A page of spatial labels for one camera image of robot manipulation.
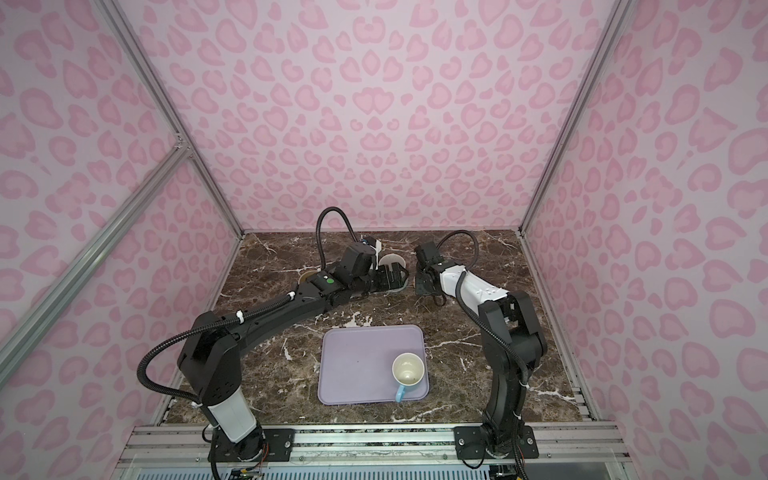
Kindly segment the white mug blue handle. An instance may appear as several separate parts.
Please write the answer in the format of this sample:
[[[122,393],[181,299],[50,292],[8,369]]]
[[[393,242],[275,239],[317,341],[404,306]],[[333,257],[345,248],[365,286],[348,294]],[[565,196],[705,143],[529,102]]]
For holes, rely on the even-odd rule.
[[[402,353],[392,363],[392,376],[398,383],[395,402],[400,403],[409,388],[417,386],[424,378],[426,368],[423,360],[415,353]]]

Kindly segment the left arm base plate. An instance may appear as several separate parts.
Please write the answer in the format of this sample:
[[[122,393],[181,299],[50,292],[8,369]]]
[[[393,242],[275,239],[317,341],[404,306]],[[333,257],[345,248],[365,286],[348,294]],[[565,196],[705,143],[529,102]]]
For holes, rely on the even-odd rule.
[[[208,460],[217,463],[288,462],[296,434],[290,428],[257,427],[240,442],[233,442],[220,428],[214,432]]]

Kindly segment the blue woven round coaster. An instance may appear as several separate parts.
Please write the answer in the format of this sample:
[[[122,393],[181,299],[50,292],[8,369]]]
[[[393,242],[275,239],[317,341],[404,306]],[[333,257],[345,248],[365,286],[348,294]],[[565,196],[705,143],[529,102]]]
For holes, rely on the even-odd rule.
[[[385,294],[399,293],[399,292],[402,292],[403,290],[405,290],[406,288],[408,288],[408,286],[409,286],[409,281],[406,280],[404,283],[402,283],[401,285],[399,285],[397,287],[388,288],[387,290],[384,291],[384,293]]]

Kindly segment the white mug with handle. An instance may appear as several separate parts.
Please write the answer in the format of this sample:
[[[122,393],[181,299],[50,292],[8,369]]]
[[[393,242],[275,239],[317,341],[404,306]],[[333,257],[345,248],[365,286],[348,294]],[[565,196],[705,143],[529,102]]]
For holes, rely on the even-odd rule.
[[[391,266],[391,265],[400,265],[403,269],[407,268],[407,264],[405,259],[400,256],[399,254],[389,253],[381,256],[378,261],[378,265],[384,265],[384,266]]]

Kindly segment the beige ceramic mug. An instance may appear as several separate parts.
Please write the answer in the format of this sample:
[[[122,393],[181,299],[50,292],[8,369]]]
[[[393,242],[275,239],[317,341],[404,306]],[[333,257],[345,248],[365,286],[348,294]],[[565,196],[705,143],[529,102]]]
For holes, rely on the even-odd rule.
[[[318,273],[319,273],[319,271],[318,271],[318,270],[315,270],[315,271],[306,271],[306,272],[303,272],[303,273],[300,275],[298,282],[299,282],[299,283],[305,283],[305,282],[307,282],[307,281],[308,281],[308,280],[309,280],[311,277],[313,277],[314,275],[317,275]]]

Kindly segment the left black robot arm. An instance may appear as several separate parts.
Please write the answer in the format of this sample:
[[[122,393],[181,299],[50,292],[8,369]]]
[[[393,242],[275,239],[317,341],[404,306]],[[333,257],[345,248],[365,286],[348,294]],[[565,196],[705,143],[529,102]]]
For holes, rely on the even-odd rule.
[[[408,270],[399,263],[353,275],[335,264],[269,302],[219,316],[200,315],[196,332],[184,341],[177,365],[193,390],[194,402],[231,445],[261,448],[261,427],[244,398],[241,358],[262,342],[310,318],[372,293],[407,286]]]

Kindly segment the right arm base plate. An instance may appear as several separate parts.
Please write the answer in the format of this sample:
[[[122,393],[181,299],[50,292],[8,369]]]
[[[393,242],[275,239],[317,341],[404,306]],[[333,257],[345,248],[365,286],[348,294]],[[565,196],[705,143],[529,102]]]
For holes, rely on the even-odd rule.
[[[538,459],[540,452],[533,429],[528,425],[518,427],[517,435],[494,434],[487,425],[458,426],[452,429],[456,456],[460,460]]]

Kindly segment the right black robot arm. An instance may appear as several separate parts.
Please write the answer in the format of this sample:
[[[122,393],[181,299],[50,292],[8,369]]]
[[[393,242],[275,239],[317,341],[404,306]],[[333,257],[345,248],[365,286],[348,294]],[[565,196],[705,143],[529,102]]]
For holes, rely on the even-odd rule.
[[[465,266],[444,261],[416,274],[419,295],[450,296],[480,329],[492,371],[491,393],[480,427],[494,456],[517,454],[523,443],[523,409],[530,378],[547,352],[530,296],[494,286]]]

